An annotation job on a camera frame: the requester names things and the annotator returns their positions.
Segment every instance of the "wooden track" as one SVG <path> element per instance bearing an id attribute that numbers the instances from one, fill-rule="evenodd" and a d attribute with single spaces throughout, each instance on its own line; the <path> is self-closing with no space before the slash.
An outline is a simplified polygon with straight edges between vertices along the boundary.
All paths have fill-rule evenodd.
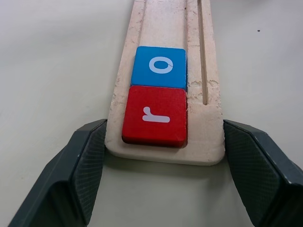
<path id="1" fill-rule="evenodd" d="M 188 142 L 183 148 L 126 144 L 121 130 L 136 48 L 187 52 Z M 135 0 L 107 122 L 105 144 L 116 156 L 214 165 L 224 156 L 224 131 L 209 0 Z"/>

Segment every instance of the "white table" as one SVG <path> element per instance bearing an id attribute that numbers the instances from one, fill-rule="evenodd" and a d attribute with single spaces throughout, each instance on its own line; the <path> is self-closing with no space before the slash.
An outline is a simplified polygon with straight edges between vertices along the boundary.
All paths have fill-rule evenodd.
<path id="1" fill-rule="evenodd" d="M 0 3 L 0 226 L 72 133 L 107 117 L 132 5 Z M 266 131 L 301 168 L 302 9 L 301 0 L 212 0 L 224 118 Z M 226 160 L 201 167 L 107 154 L 89 225 L 99 226 L 252 224 Z"/>

